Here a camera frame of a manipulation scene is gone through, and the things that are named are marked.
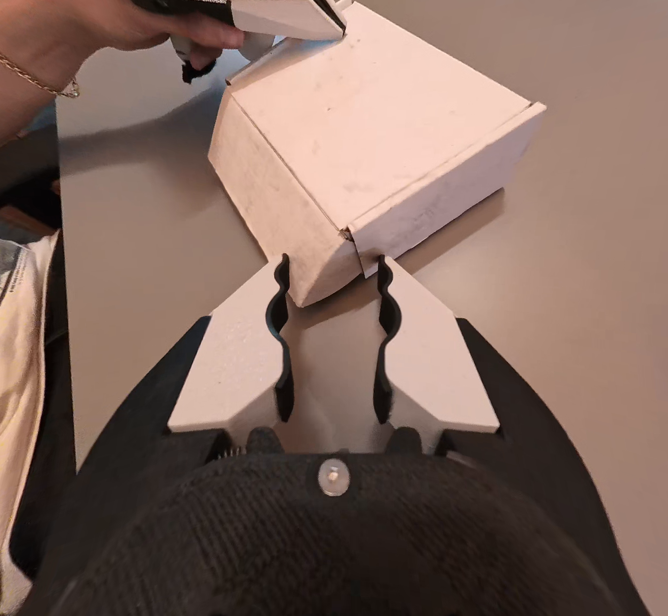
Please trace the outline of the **white cardboard mailer box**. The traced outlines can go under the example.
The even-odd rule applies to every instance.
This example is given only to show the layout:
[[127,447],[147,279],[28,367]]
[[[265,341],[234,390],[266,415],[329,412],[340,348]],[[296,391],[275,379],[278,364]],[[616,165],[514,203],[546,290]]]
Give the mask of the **white cardboard mailer box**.
[[546,106],[354,0],[227,79],[208,159],[298,307],[372,276],[506,186]]

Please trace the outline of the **person's left forearm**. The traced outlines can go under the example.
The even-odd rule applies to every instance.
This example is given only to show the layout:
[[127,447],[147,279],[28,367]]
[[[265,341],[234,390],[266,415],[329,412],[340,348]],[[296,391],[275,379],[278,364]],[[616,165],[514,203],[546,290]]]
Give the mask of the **person's left forearm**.
[[76,99],[76,79],[53,87],[1,55],[1,146],[21,137],[30,123],[56,98]]

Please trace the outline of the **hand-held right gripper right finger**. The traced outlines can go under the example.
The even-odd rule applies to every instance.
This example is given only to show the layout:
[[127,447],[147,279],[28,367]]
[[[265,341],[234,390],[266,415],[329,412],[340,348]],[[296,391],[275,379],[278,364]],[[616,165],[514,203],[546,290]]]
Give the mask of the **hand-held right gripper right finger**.
[[381,425],[413,428],[421,442],[445,430],[494,434],[500,422],[455,314],[388,256],[377,271],[385,333],[373,382]]

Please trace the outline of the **person's white clothing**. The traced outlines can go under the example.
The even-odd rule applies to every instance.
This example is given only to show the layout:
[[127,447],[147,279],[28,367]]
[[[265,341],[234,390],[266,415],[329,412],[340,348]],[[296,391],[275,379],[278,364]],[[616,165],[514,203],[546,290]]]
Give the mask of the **person's white clothing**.
[[53,449],[47,348],[49,274],[60,231],[28,244],[1,240],[1,614],[16,615],[41,564],[61,494]]

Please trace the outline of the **grey desk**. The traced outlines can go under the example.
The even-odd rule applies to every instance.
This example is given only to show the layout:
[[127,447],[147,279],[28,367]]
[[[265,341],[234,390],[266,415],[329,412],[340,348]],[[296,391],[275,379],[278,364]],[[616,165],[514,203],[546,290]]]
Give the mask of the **grey desk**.
[[[667,614],[667,0],[355,0],[547,111],[503,192],[400,265],[530,384]],[[227,54],[103,51],[57,107],[80,464],[199,317],[265,263],[208,163]]]

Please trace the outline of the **person's left hand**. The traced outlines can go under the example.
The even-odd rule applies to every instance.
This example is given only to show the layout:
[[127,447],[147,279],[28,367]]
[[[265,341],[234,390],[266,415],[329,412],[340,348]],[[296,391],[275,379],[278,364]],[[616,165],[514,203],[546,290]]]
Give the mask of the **person's left hand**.
[[1,0],[1,55],[58,91],[101,49],[151,49],[171,36],[191,41],[196,68],[245,40],[242,31],[203,14],[149,13],[130,0]]

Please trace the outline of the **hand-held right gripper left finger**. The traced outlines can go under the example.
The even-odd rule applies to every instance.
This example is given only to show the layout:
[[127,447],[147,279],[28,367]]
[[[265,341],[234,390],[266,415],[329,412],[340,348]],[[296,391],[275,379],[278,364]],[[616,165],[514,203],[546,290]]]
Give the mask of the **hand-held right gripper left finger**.
[[173,433],[223,429],[232,442],[289,420],[295,405],[288,321],[290,261],[268,261],[208,316],[168,421]]

